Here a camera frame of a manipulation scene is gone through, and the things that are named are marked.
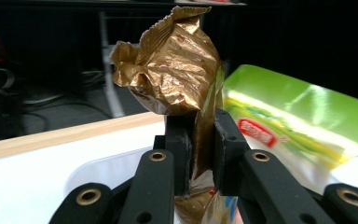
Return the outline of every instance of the gold foil bag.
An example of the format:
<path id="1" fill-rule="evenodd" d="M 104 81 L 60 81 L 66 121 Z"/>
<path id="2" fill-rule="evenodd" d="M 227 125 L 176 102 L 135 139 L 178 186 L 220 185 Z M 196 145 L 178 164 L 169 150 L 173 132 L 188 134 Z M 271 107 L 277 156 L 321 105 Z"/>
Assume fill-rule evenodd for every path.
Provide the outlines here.
<path id="1" fill-rule="evenodd" d="M 195 116 L 190 195 L 175 198 L 183 223 L 208 220 L 204 215 L 211 203 L 223 201 L 210 194 L 214 110 L 222 106 L 224 80 L 218 52 L 200 29 L 200 16 L 210 10 L 174 7 L 142 34 L 139 47 L 117 42 L 111 53 L 114 82 L 128 87 L 145 108 L 160 115 Z"/>

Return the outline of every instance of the snack bag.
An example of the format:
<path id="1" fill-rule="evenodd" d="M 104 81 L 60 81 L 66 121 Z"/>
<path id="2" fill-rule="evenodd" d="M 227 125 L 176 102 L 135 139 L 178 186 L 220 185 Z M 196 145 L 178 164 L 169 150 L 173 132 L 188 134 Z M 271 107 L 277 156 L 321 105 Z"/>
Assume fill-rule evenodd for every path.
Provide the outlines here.
<path id="1" fill-rule="evenodd" d="M 111 53 L 114 82 L 128 87 L 145 108 L 160 115 L 194 117 L 189 195 L 175 198 L 182 223 L 212 223 L 216 218 L 229 223 L 225 213 L 235 203 L 225 206 L 225 197 L 210 193 L 214 111 L 222 107 L 224 80 L 218 52 L 200 29 L 200 16 L 210 10 L 174 7 L 142 34 L 139 47 L 118 42 Z M 211 206 L 218 217 L 205 216 Z"/>
<path id="2" fill-rule="evenodd" d="M 337 182 L 332 171 L 358 157 L 358 99 L 252 65 L 223 90 L 250 147 L 276 155 L 308 189 L 323 194 Z"/>

